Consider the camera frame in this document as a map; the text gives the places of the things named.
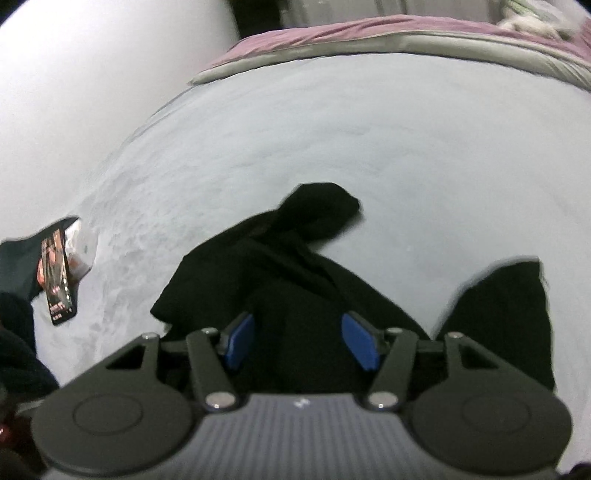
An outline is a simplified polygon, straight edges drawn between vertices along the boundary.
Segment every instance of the blue gripper pad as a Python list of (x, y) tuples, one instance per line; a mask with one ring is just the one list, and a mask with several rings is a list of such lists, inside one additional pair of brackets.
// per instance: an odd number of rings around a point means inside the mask
[(238, 370), (255, 340), (255, 319), (250, 313), (242, 313), (222, 332), (220, 347), (226, 367)]
[(376, 371), (380, 366), (378, 350), (379, 330), (354, 312), (345, 313), (341, 320), (345, 344), (365, 371)]

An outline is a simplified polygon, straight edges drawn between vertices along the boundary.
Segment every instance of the round joint cover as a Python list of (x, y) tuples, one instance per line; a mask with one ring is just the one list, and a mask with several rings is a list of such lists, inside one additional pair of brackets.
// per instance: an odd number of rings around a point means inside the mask
[(232, 407), (236, 397), (230, 392), (214, 392), (205, 397), (205, 403), (216, 410)]
[(568, 410), (541, 387), (504, 393), (504, 386), (494, 377), (474, 376), (424, 392), (411, 413), (420, 443), (442, 462), (484, 475), (555, 464), (570, 438)]
[(398, 397), (390, 392), (374, 392), (368, 397), (368, 402), (372, 407), (382, 410), (394, 407)]
[(188, 402), (162, 384), (125, 393), (83, 393), (65, 387), (33, 418), (33, 438), (57, 469), (76, 476), (121, 476), (169, 457), (193, 426)]

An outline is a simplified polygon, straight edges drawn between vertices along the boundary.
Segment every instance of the white wall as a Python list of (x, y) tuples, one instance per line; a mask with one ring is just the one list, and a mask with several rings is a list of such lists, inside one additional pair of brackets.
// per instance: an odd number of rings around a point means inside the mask
[(237, 40), (225, 0), (26, 2), (0, 27), (0, 239), (61, 215), (77, 179)]

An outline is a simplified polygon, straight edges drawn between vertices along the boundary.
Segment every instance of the white fabric surface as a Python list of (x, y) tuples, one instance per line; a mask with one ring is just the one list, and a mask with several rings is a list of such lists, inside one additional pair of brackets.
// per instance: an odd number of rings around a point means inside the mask
[(185, 253), (298, 183), (333, 181), (364, 221), (322, 251), (428, 331), (491, 263), (541, 258), (558, 394), (575, 422), (561, 465), (591, 459), (590, 131), (587, 92), (439, 57), (302, 60), (194, 87), (63, 212), (96, 228), (99, 247), (74, 320), (52, 327), (36, 299), (39, 356), (64, 383), (162, 333), (149, 310)]

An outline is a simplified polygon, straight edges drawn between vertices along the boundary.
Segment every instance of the bed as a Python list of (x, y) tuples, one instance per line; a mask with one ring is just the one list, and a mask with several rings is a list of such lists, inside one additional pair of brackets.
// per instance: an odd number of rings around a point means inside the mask
[(184, 254), (299, 183), (332, 181), (363, 219), (319, 250), (427, 331), (491, 264), (542, 260), (557, 394), (574, 420), (561, 467), (591, 459), (590, 38), (394, 16), (239, 43), (64, 211), (99, 247), (73, 321), (53, 327), (34, 301), (39, 357), (64, 384), (165, 333), (150, 308)]

